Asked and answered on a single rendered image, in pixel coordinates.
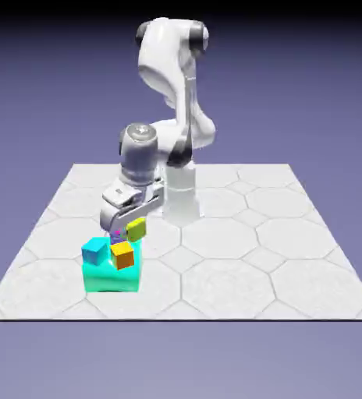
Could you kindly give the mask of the small cyan cube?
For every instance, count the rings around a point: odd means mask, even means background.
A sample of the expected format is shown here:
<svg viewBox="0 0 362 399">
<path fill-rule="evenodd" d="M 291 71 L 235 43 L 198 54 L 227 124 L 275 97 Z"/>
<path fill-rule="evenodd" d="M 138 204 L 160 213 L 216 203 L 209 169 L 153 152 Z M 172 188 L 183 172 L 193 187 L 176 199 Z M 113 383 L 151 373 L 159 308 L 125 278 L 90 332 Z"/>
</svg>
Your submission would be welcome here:
<svg viewBox="0 0 362 399">
<path fill-rule="evenodd" d="M 108 239 L 93 237 L 81 247 L 81 252 L 84 263 L 98 266 L 108 258 Z"/>
</svg>

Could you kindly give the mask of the small orange cube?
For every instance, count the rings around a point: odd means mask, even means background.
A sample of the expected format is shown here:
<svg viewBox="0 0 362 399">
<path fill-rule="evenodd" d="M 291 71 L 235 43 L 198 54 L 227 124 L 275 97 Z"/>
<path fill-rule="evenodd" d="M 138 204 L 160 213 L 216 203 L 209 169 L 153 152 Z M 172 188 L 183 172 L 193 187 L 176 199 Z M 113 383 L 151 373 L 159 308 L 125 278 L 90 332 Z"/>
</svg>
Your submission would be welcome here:
<svg viewBox="0 0 362 399">
<path fill-rule="evenodd" d="M 117 270 L 123 270 L 134 265 L 133 247 L 128 241 L 110 245 L 112 263 Z"/>
</svg>

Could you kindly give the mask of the large turquoise box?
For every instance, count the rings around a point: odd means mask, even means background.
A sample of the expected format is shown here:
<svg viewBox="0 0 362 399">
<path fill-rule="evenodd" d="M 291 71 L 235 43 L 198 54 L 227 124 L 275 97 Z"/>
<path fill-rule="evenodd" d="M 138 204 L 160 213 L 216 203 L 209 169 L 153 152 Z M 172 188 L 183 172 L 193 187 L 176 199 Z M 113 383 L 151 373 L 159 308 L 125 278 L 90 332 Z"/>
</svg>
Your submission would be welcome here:
<svg viewBox="0 0 362 399">
<path fill-rule="evenodd" d="M 134 252 L 134 265 L 117 270 L 110 254 L 110 238 L 108 239 L 108 258 L 98 266 L 82 263 L 83 282 L 86 292 L 137 292 L 141 275 L 141 241 L 131 242 Z"/>
</svg>

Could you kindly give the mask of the small yellow-green cube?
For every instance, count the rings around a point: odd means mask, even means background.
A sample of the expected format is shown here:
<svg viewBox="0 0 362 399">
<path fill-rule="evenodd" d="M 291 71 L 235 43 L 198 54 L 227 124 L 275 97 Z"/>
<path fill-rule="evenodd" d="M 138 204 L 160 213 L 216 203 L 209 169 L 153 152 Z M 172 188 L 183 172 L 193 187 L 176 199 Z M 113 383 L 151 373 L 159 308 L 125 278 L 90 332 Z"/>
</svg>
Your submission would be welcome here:
<svg viewBox="0 0 362 399">
<path fill-rule="evenodd" d="M 129 242 L 141 240 L 147 233 L 146 218 L 139 217 L 126 226 L 126 236 Z"/>
</svg>

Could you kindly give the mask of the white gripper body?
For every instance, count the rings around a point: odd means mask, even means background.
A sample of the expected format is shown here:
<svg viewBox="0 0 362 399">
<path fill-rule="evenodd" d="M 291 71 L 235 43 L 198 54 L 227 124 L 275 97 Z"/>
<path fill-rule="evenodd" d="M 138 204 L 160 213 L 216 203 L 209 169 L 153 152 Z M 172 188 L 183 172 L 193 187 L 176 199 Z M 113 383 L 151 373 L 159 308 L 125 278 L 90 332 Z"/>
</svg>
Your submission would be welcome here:
<svg viewBox="0 0 362 399">
<path fill-rule="evenodd" d="M 139 217 L 146 217 L 164 203 L 164 182 L 134 187 L 114 181 L 103 193 L 100 225 L 106 232 L 114 232 Z"/>
</svg>

